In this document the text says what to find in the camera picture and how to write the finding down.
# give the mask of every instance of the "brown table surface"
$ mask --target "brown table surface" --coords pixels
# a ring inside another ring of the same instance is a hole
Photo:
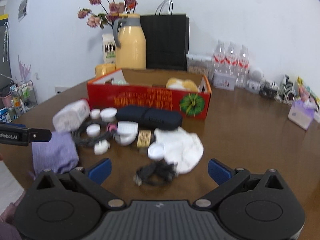
[[[40,104],[17,121],[31,128],[53,130],[52,117],[66,104],[87,97],[82,83]],[[205,121],[185,118],[182,127],[199,135],[204,155],[188,174],[180,175],[166,187],[137,187],[135,171],[150,163],[146,155],[111,142],[104,155],[96,156],[91,148],[81,148],[79,157],[86,168],[102,158],[112,161],[112,173],[102,184],[123,198],[168,200],[188,199],[191,203],[214,189],[217,184],[209,177],[207,164],[217,158],[226,165],[245,167],[252,173],[264,173],[269,168],[280,171],[306,213],[301,240],[320,239],[320,126],[313,122],[304,131],[287,119],[289,106],[269,101],[246,90],[233,92],[212,90]],[[32,180],[31,146],[1,145],[4,162],[18,182],[27,189]]]

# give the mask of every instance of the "gray handle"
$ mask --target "gray handle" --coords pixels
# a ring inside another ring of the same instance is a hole
[[[121,48],[121,43],[120,43],[120,41],[118,39],[118,26],[119,26],[119,23],[121,23],[121,22],[125,22],[125,19],[118,18],[113,23],[113,38],[115,39],[115,43],[116,43],[118,48]]]

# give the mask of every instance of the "gray ribbed panel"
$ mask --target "gray ribbed panel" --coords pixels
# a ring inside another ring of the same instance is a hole
[[[187,201],[133,201],[125,210],[109,212],[84,240],[235,240],[210,212]]]

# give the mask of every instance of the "pink bucket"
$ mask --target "pink bucket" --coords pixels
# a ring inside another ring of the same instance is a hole
[[[11,104],[11,100],[12,100],[11,95],[7,95],[6,97],[1,98],[1,100],[2,100],[2,103],[4,104],[5,107],[11,107],[12,106],[12,104]]]

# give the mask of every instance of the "red cardboard box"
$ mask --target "red cardboard box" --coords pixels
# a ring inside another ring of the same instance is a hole
[[[169,78],[192,80],[198,93],[166,89]],[[125,80],[130,85],[112,85],[112,80]],[[96,108],[127,105],[175,110],[182,116],[205,119],[211,87],[206,76],[174,70],[119,69],[87,83],[89,102]]]

